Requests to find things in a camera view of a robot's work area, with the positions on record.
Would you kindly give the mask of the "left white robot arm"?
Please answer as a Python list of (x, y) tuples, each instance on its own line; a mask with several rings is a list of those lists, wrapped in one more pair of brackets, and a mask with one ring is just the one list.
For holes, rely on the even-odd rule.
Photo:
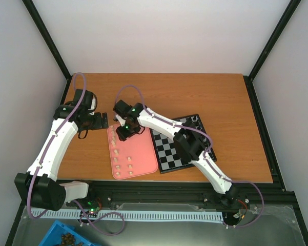
[(54, 112), (49, 135), (26, 173), (17, 173), (14, 183), (28, 208), (58, 211), (66, 202), (78, 199), (83, 205), (96, 202), (96, 193), (82, 181), (59, 184), (57, 176), (61, 161), (71, 140), (86, 138), (89, 131), (105, 129), (103, 116), (96, 111), (97, 97), (88, 90), (75, 90), (71, 101)]

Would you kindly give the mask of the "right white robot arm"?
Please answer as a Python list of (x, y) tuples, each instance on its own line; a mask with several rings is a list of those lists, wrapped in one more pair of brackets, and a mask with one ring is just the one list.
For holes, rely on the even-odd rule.
[(179, 158), (193, 164), (210, 181), (219, 194), (220, 204), (231, 208), (237, 200), (238, 189), (209, 156), (211, 148), (203, 140), (209, 141), (207, 134), (195, 128), (191, 121), (181, 123), (166, 118), (141, 103), (134, 106), (119, 100), (113, 107), (115, 120), (120, 123), (116, 132), (121, 141), (125, 141), (140, 132), (141, 128), (150, 128), (171, 139)]

